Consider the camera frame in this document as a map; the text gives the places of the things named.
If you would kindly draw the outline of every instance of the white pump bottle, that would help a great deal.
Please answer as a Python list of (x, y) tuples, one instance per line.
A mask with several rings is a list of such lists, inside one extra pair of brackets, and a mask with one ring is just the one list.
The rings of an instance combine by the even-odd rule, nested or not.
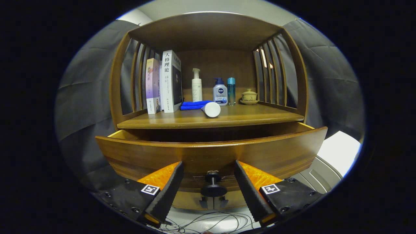
[(192, 79), (192, 102), (202, 101), (202, 80), (199, 79), (198, 68), (193, 68), (193, 79)]

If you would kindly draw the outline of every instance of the black knob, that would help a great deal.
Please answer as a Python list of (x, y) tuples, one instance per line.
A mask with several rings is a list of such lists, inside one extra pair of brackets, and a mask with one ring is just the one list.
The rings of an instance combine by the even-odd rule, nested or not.
[(201, 189), (201, 194), (206, 197), (220, 197), (224, 196), (227, 193), (227, 189), (217, 184), (218, 181), (221, 180), (221, 176), (216, 172), (208, 173), (205, 176), (205, 181), (211, 183), (210, 185), (206, 185)]

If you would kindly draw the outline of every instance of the pump dispenser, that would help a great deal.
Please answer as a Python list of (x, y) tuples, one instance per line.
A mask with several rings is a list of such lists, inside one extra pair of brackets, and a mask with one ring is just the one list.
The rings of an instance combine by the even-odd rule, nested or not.
[(202, 101), (202, 80), (199, 79), (198, 68), (193, 68), (193, 79), (192, 79), (192, 102)]
[(224, 85), (224, 81), (222, 78), (214, 78), (217, 80), (215, 82), (215, 86), (213, 88), (213, 101), (218, 103), (220, 106), (225, 106), (228, 103), (227, 99), (227, 87)]

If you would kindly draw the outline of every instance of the wooden drawer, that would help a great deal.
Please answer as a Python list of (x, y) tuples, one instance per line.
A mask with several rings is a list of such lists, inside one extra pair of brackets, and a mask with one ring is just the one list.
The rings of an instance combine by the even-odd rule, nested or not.
[(180, 191), (199, 192), (207, 171), (218, 170), (219, 182), (239, 190), (233, 175), (238, 159), (281, 179), (307, 169), (326, 135), (300, 122), (204, 129), (122, 129), (96, 136), (110, 165), (121, 176), (138, 180), (183, 161)]

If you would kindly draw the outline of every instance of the blue towel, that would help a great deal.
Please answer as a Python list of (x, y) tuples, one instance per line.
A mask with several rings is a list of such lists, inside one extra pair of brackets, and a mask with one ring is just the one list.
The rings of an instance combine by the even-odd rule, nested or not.
[(198, 110), (204, 107), (205, 105), (199, 105), (199, 106), (191, 106), (191, 107), (184, 107), (181, 106), (181, 110)]
[(192, 106), (200, 106), (200, 105), (205, 105), (208, 102), (213, 102), (213, 101), (200, 101), (200, 102), (183, 102), (182, 106), (183, 107), (192, 107)]

